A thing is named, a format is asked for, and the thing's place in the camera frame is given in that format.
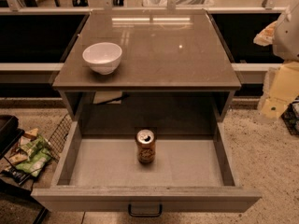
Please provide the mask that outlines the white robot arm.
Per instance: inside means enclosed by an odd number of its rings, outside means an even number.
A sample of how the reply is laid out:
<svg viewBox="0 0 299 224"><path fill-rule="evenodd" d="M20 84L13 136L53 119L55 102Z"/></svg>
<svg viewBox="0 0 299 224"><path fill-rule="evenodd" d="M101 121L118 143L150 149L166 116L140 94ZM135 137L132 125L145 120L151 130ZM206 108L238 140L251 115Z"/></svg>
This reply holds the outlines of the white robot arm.
<svg viewBox="0 0 299 224"><path fill-rule="evenodd" d="M262 117L278 119L299 96L299 0L292 0L253 42L260 46L271 45L274 55L283 60L278 69L270 69L266 74L258 104Z"/></svg>

